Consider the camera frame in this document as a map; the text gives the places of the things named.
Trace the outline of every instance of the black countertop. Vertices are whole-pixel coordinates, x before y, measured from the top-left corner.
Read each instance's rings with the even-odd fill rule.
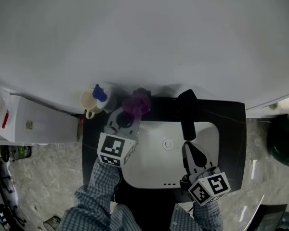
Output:
[[[178,121],[170,107],[174,107],[174,98],[152,97],[151,111],[142,116],[145,121]],[[213,123],[220,135],[218,166],[225,172],[231,192],[242,186],[246,153],[246,116],[243,103],[198,100],[199,121]],[[100,132],[104,131],[109,114],[101,112],[94,119],[84,121],[82,139],[82,172],[84,184],[89,182],[94,162],[97,158],[97,146]],[[182,196],[181,189],[142,191],[171,191],[178,203],[190,202],[187,195]]]

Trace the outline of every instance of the gray floor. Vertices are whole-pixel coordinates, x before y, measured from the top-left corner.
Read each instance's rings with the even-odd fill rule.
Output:
[[[267,153],[268,126],[268,121],[248,120],[242,189],[219,200],[224,230],[244,230],[262,198],[265,204],[289,205],[289,167]],[[18,204],[28,220],[26,231],[43,228],[43,221],[62,217],[73,205],[73,193],[82,184],[81,170],[81,142],[36,146],[31,158],[10,163]],[[182,206],[189,209],[191,204]]]

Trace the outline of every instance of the sink drain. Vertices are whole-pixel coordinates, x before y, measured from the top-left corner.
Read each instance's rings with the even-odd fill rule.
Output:
[[[174,141],[171,139],[164,139],[163,141],[163,148],[165,150],[171,150],[174,146]]]

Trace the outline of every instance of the checkered shirt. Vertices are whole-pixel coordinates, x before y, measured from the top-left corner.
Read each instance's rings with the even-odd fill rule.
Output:
[[[118,168],[103,164],[97,159],[90,183],[76,191],[75,197],[78,203],[65,212],[57,230],[140,231],[131,211],[125,205],[118,204],[112,215],[110,214],[110,200],[119,181]],[[205,206],[194,204],[193,207],[194,219],[178,204],[175,205],[171,217],[171,231],[223,230],[223,222],[216,202]]]

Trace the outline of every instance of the white wall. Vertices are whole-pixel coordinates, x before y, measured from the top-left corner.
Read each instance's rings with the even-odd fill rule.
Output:
[[[289,93],[289,0],[0,0],[0,81],[79,113],[100,81],[251,108]]]

